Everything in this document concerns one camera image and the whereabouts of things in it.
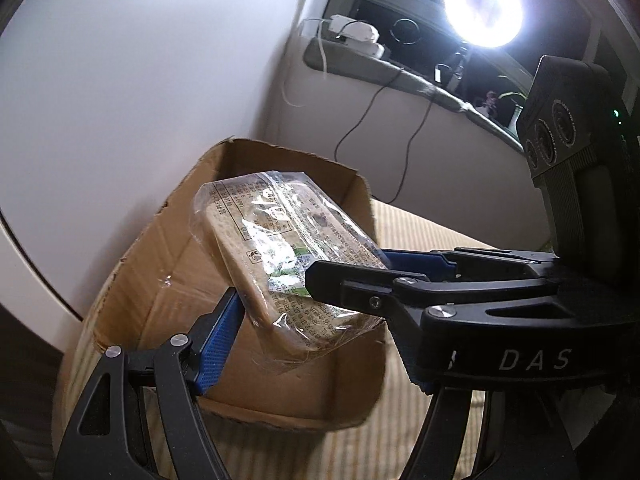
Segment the transparent plastic wrapper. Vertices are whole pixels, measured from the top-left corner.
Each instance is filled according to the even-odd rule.
[[[380,322],[309,297],[305,271],[314,261],[386,268],[386,258],[304,173],[204,184],[193,201],[191,232],[229,273],[271,368],[294,368]]]

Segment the blue textured pad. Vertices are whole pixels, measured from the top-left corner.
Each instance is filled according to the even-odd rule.
[[[196,395],[204,394],[218,382],[243,318],[244,306],[236,293],[218,319],[200,355],[200,369],[194,382]]]
[[[416,253],[411,251],[383,250],[391,261],[393,270],[420,272],[432,282],[444,282],[456,277],[456,264],[440,253]]]

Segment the cardboard box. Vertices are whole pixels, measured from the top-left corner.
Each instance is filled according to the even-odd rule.
[[[356,171],[257,140],[221,142],[171,193],[103,287],[94,304],[101,350],[112,344],[153,348],[212,310],[231,283],[191,237],[191,201],[206,182],[269,170],[303,171],[375,240],[369,191]],[[201,408],[245,422],[334,430],[362,423],[380,396],[382,326],[280,375],[255,363],[259,353],[245,319],[220,382],[200,399]]]

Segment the beige striped mat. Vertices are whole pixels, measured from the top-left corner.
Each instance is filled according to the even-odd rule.
[[[374,201],[381,247],[415,251],[488,247],[393,206]],[[60,374],[54,407],[54,446],[100,355],[92,345],[95,316],[85,321],[73,358]],[[281,431],[204,413],[209,434],[234,480],[393,480],[414,446],[430,398],[409,382],[393,344],[386,346],[380,400],[358,428],[329,433]],[[159,472],[175,478],[155,395],[146,393],[149,430]],[[475,392],[456,478],[469,475],[478,444],[483,397]]]

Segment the screw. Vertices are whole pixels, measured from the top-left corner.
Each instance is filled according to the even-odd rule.
[[[109,348],[107,348],[104,351],[104,354],[107,357],[118,357],[121,352],[122,352],[122,348],[120,348],[118,345],[114,345],[114,346],[110,346]]]
[[[430,306],[427,312],[433,317],[454,317],[456,315],[456,309],[451,305]]]
[[[171,338],[172,346],[184,346],[187,344],[189,338],[184,334],[176,334]]]
[[[396,282],[402,283],[403,285],[415,285],[418,283],[418,281],[413,278],[398,278]]]

